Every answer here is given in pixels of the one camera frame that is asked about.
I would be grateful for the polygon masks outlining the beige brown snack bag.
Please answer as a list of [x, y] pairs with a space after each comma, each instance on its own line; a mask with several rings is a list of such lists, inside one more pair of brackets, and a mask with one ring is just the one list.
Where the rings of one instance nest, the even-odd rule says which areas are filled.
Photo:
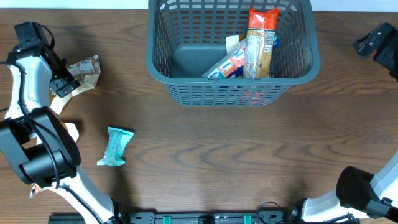
[[[78, 138], [80, 136], [77, 127], [74, 123], [64, 123], [61, 122], [62, 126], [66, 128], [67, 133], [72, 137], [75, 143], [77, 143]], [[40, 187], [38, 184], [32, 184], [32, 188], [30, 190], [29, 198], [34, 198], [39, 193], [46, 191], [47, 187]]]

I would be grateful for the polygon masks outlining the small teal white packet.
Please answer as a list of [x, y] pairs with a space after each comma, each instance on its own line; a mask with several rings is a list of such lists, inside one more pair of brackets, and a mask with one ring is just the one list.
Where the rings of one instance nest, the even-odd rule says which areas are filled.
[[123, 159], [123, 153], [130, 140], [134, 137], [134, 131], [132, 129], [109, 126], [108, 134], [109, 140], [104, 156], [96, 163], [96, 165], [113, 167], [121, 166], [126, 162]]

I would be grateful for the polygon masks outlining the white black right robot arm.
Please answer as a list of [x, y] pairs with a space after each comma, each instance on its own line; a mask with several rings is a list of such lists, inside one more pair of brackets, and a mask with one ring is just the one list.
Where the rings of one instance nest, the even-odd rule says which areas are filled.
[[[373, 60], [397, 79], [397, 28], [388, 22], [355, 40], [353, 47], [363, 59]], [[365, 218], [397, 222], [397, 154], [377, 173], [348, 166], [336, 189], [293, 205], [283, 223], [359, 223]]]

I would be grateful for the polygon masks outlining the orange tan cracker package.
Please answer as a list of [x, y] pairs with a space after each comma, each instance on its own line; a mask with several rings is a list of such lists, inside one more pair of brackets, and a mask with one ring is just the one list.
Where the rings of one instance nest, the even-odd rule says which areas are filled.
[[244, 77], [247, 79], [269, 76], [279, 9], [267, 12], [249, 10]]

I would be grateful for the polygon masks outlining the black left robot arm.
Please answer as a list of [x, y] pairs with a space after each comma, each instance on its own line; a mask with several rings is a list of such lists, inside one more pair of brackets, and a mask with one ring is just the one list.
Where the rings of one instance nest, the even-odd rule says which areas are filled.
[[50, 94], [63, 98], [80, 86], [66, 60], [38, 22], [14, 27], [19, 40], [3, 63], [12, 72], [11, 105], [1, 121], [1, 152], [26, 184], [63, 197], [85, 223], [124, 223], [121, 208], [81, 167], [78, 146], [50, 108]]

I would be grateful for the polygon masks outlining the beige nut snack bag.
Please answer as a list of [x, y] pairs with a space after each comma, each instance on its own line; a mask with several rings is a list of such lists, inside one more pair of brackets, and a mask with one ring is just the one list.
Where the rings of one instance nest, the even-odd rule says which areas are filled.
[[232, 35], [225, 38], [226, 52], [230, 53], [236, 48], [236, 46], [246, 38], [246, 34], [243, 35]]

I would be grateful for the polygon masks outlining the blue tissue multipack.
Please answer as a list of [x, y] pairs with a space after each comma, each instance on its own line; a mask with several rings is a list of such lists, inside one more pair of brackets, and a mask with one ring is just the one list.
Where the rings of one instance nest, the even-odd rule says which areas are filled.
[[245, 49], [246, 39], [242, 40], [234, 50], [210, 67], [202, 77], [209, 79], [243, 78]]

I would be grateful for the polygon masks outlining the grey plastic basket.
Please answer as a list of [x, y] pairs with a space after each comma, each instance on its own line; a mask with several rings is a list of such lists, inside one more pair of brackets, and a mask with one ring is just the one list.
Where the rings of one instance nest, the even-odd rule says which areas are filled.
[[[244, 61], [259, 43], [247, 38], [249, 11], [277, 9], [267, 41], [267, 70], [244, 76]], [[150, 0], [146, 66], [170, 96], [185, 106], [262, 106], [320, 71], [309, 0]]]

